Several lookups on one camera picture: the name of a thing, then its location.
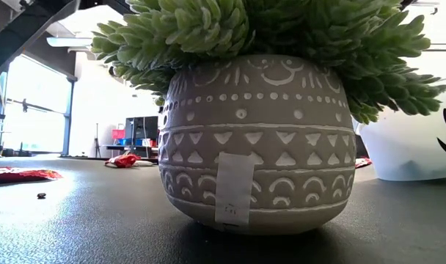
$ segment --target dark floor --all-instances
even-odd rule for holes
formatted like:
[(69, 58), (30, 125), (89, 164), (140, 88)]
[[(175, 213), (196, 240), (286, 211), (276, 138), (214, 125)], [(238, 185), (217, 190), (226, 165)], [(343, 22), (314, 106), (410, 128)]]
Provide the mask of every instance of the dark floor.
[[(446, 180), (392, 183), (357, 171), (333, 221), (302, 235), (228, 235), (174, 209), (158, 169), (0, 159), (65, 179), (0, 185), (0, 263), (446, 263)], [(37, 193), (47, 193), (38, 200)]]

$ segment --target red wrapper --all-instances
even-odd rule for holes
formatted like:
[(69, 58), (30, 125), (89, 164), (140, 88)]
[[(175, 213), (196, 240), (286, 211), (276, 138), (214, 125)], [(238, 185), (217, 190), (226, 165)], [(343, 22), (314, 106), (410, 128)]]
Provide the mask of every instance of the red wrapper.
[(26, 169), (0, 167), (0, 180), (9, 182), (30, 181), (30, 180), (56, 180), (62, 176), (58, 172), (48, 169)]
[(108, 161), (106, 161), (105, 165), (114, 164), (117, 166), (117, 168), (129, 168), (135, 164), (135, 161), (139, 161), (141, 159), (142, 157), (134, 154), (119, 155), (117, 157), (110, 158)]

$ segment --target artificial plant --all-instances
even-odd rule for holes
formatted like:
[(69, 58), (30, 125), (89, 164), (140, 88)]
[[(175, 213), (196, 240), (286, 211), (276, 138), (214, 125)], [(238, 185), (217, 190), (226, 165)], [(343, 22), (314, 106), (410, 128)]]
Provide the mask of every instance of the artificial plant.
[(445, 85), (401, 57), (430, 46), (423, 15), (401, 24), (401, 0), (127, 0), (127, 25), (94, 32), (92, 52), (137, 89), (166, 96), (183, 67), (242, 54), (299, 56), (336, 71), (353, 117), (369, 123), (386, 106), (438, 111)]

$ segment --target paper tag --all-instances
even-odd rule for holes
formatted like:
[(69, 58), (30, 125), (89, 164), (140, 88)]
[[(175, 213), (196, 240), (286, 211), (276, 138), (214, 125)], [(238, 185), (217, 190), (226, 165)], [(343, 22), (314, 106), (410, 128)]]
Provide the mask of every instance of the paper tag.
[(226, 153), (220, 153), (218, 161), (215, 222), (247, 226), (255, 162), (249, 156)]

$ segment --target window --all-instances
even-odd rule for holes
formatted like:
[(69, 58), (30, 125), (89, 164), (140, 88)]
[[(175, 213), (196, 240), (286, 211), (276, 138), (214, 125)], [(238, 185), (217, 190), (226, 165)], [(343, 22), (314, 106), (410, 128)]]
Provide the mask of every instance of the window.
[(22, 144), (23, 150), (66, 153), (72, 88), (66, 76), (27, 56), (11, 62), (4, 147), (18, 150)]

